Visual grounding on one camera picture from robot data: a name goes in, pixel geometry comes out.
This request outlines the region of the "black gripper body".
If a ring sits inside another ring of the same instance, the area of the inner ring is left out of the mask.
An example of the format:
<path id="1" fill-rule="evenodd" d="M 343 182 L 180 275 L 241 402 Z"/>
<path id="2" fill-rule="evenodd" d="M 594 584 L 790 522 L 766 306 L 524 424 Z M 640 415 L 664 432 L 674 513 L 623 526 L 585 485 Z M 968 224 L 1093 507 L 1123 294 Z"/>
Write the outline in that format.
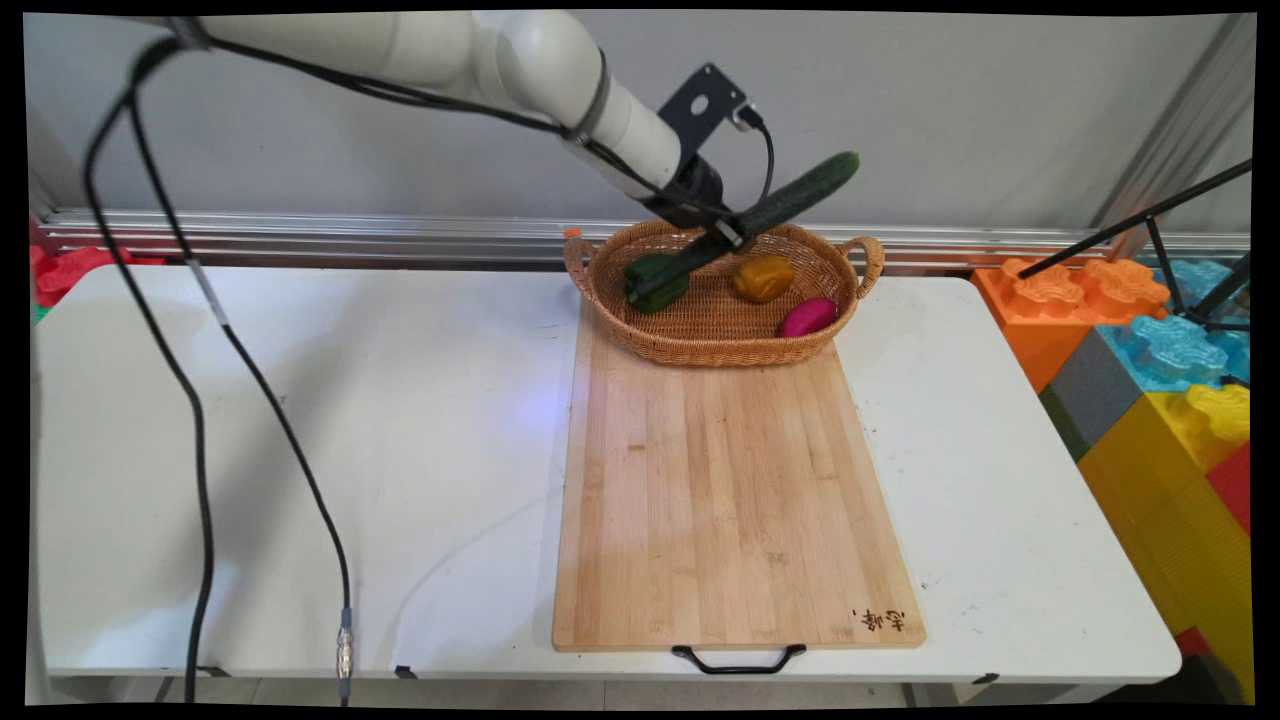
<path id="1" fill-rule="evenodd" d="M 689 229 L 713 225 L 718 219 L 733 215 L 723 200 L 721 176 L 696 152 L 685 158 L 677 150 L 673 159 L 662 158 L 658 165 L 659 170 L 671 169 L 671 173 L 645 176 L 649 184 L 658 188 L 643 200 L 643 206 L 654 217 Z"/>

